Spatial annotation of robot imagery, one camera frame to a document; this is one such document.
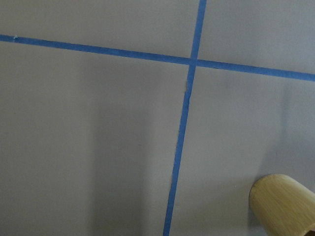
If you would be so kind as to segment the bamboo wooden cup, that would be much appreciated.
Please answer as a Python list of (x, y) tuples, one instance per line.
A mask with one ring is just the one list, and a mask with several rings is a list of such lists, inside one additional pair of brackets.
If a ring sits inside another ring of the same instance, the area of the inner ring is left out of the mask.
[(250, 190), (249, 206), (269, 236), (315, 234), (315, 193), (287, 175), (258, 179)]

